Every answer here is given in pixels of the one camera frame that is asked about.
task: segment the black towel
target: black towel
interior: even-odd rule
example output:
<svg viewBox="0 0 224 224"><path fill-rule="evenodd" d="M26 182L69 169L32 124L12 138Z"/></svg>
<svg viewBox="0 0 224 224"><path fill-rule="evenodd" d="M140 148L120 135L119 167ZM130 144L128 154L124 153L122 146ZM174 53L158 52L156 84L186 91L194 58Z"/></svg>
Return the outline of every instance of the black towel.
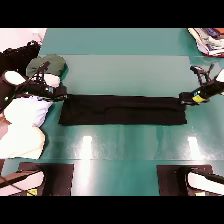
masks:
<svg viewBox="0 0 224 224"><path fill-rule="evenodd" d="M59 124L186 124L185 106L178 98L69 95Z"/></svg>

